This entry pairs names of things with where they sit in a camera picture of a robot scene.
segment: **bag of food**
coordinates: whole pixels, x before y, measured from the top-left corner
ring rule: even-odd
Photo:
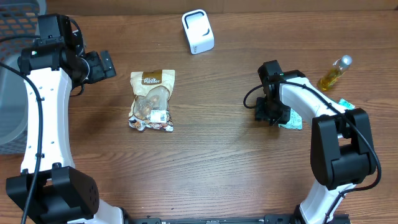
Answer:
[[[130,78],[136,96],[129,113],[130,127],[139,131],[146,127],[173,131],[169,99],[173,92],[175,70],[132,72]]]

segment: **white label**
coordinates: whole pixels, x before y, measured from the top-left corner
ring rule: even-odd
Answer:
[[[150,121],[152,123],[166,123],[166,110],[152,110],[150,112]]]

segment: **gray bin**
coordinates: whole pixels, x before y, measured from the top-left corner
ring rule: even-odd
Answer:
[[[45,14],[45,0],[0,2],[1,37],[37,33],[37,16]],[[32,39],[14,39],[0,44],[0,61],[19,70],[21,50]],[[0,154],[25,152],[27,140],[27,96],[23,80],[0,67]]]

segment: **bottle cap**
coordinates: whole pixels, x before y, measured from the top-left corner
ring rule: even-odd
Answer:
[[[340,60],[340,67],[347,68],[353,63],[353,59],[349,55],[344,55]]]

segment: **white plastic box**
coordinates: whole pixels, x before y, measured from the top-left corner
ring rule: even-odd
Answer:
[[[199,54],[214,47],[214,35],[207,14],[202,9],[185,13],[182,26],[192,54]]]

